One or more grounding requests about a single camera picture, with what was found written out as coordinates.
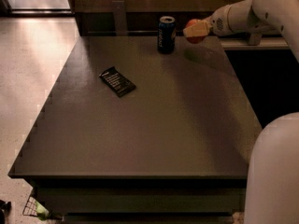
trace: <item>floor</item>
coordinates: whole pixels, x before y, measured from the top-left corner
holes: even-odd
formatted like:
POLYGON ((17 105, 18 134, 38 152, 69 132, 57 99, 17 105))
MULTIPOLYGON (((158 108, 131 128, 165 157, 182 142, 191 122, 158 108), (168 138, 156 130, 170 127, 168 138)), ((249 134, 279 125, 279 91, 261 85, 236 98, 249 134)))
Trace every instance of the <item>floor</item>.
POLYGON ((0 199, 12 202, 7 224, 55 223, 22 214, 32 188, 7 172, 78 37, 73 18, 0 18, 0 199))

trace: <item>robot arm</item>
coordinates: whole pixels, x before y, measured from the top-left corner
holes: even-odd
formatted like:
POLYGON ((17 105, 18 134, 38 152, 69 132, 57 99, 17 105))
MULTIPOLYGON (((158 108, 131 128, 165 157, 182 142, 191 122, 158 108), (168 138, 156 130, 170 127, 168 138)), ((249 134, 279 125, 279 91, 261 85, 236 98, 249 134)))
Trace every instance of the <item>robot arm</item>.
POLYGON ((281 33, 299 62, 299 0, 245 0, 221 7, 204 20, 188 22, 183 32, 195 43, 196 37, 201 37, 199 42, 210 32, 224 36, 271 30, 281 33))
MULTIPOLYGON (((222 7, 184 29, 195 43, 210 32, 232 35, 277 30, 299 62, 299 1, 246 0, 222 7)), ((249 164, 245 224, 299 223, 299 113, 268 124, 257 139, 249 164)))

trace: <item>can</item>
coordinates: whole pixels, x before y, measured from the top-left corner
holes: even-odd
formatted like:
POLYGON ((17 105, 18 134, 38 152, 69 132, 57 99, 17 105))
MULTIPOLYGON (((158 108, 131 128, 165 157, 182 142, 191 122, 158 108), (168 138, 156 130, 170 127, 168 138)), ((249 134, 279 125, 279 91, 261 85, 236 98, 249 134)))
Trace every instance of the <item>can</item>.
POLYGON ((163 54, 169 54, 175 49, 176 20, 173 17, 160 18, 158 29, 158 50, 163 54))

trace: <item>gray table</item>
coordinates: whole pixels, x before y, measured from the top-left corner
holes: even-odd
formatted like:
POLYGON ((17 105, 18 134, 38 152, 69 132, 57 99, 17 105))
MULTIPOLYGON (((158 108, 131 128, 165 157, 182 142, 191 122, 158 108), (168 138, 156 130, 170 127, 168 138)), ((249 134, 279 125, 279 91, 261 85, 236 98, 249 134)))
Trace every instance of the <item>gray table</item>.
POLYGON ((61 213, 241 208, 261 126, 234 69, 217 37, 199 45, 177 37, 170 55, 158 53, 156 42, 81 37, 9 176, 26 179, 38 200, 61 213), (111 66, 136 90, 117 97, 99 78, 111 66))

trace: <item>tabletop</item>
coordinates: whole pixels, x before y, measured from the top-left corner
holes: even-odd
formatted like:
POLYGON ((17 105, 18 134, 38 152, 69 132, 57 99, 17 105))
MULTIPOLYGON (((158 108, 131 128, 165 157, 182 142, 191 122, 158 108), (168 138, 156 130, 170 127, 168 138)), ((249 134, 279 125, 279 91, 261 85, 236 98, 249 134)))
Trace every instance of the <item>tabletop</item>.
POLYGON ((80 37, 11 177, 246 178, 261 131, 217 37, 80 37), (136 85, 119 98, 114 66, 136 85))

